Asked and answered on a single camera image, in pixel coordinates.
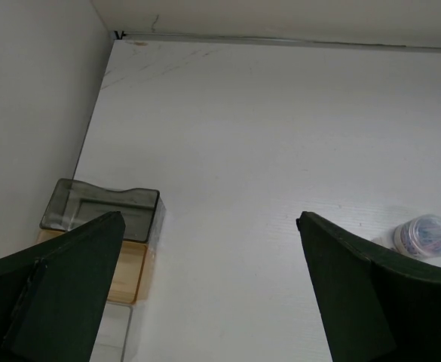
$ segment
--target scratch mark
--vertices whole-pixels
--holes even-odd
[[[136,46],[139,46],[139,47],[144,47],[144,46],[148,45],[148,43],[145,43],[145,42],[143,42],[143,41],[126,41],[126,43],[127,43],[127,44],[131,44],[131,45],[136,45]],[[133,49],[133,53],[132,53],[132,54],[131,54],[131,55],[130,55],[130,56],[129,56],[124,62],[122,62],[122,64],[120,64],[119,66],[116,66],[115,68],[110,69],[110,70],[108,70],[107,72],[105,72],[105,74],[104,74],[103,77],[106,77],[109,73],[113,72],[114,70],[123,67],[125,64],[128,63],[128,61],[129,61],[131,58],[135,57],[135,56],[138,55],[138,54],[141,54],[141,52],[139,52],[136,48],[134,48],[134,49]]]
[[[119,81],[122,81],[123,79],[125,79],[127,76],[124,76],[123,78],[119,78],[118,80],[116,80],[116,81],[112,81],[110,84],[107,84],[107,85],[105,85],[104,87],[101,87],[101,91],[103,90],[103,89],[106,89],[107,87],[109,87],[110,85],[113,85],[113,84],[115,84],[115,83],[118,83]]]
[[[150,29],[152,30],[152,32],[156,32],[157,30],[155,29],[155,26],[157,25],[158,19],[160,19],[160,14],[157,15],[157,17],[155,18],[155,20],[152,23],[152,26],[150,27]]]
[[[208,51],[204,55],[202,55],[202,58],[208,57],[211,54],[218,53],[219,51],[221,51],[221,49],[216,49],[216,50],[213,50],[213,51]]]
[[[147,81],[151,81],[152,79],[155,79],[155,78],[161,77],[162,75],[165,75],[165,74],[167,74],[167,73],[173,72],[174,70],[180,69],[180,68],[182,68],[183,66],[187,66],[189,63],[191,63],[192,61],[194,61],[194,60],[190,60],[190,58],[193,57],[195,54],[200,53],[201,51],[202,51],[201,49],[198,49],[198,50],[196,50],[196,51],[192,51],[189,55],[187,55],[187,56],[183,57],[182,59],[180,59],[180,60],[178,61],[178,65],[176,65],[176,66],[168,66],[163,72],[161,72],[161,73],[159,73],[159,74],[155,74],[155,75],[153,75],[152,77],[147,78],[147,79],[145,79],[144,81],[141,81],[140,84],[145,83],[145,82],[147,82]],[[144,70],[144,68],[146,68],[146,67],[148,67],[148,66],[150,66],[150,65],[151,65],[151,64],[148,64],[147,66],[141,68],[140,70]]]
[[[142,66],[140,69],[138,69],[138,72],[141,72],[142,70],[148,68],[149,66],[152,66],[153,64],[147,64],[145,66]]]

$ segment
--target plastic jar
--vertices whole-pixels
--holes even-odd
[[[402,224],[394,231],[394,245],[416,259],[441,256],[441,217],[423,215]]]

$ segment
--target white tabletop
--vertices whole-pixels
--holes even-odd
[[[117,41],[75,178],[161,191],[141,361],[330,360],[295,219],[441,216],[441,54]]]

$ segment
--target jar lid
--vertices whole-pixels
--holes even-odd
[[[412,220],[408,234],[423,257],[441,256],[441,217],[424,215]]]

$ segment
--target white surface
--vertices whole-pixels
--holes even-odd
[[[441,216],[441,54],[117,41],[75,178],[161,191],[143,361],[329,360],[295,219]]]
[[[0,0],[0,257],[72,176],[110,47],[88,0]]]
[[[441,46],[441,0],[93,0],[93,3],[111,30],[126,32]]]

